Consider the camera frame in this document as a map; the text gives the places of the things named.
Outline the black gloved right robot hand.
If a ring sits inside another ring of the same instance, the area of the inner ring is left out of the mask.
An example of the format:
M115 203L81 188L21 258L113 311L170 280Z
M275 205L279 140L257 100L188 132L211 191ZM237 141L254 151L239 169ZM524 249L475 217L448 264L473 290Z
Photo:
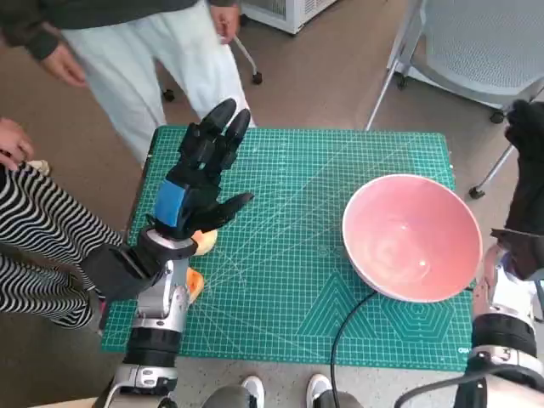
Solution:
M517 100L507 114L507 141L518 151L518 182L506 227L543 234L543 103Z

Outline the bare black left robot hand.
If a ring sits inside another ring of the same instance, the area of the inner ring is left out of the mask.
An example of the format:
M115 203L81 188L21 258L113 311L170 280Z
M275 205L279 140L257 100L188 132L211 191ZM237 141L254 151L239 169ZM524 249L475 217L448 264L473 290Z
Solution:
M245 192L218 202L221 174L234 164L251 121L248 109L236 108L234 99L226 99L188 126L179 159L156 196L152 225L163 237L184 240L197 230L217 230L253 198Z

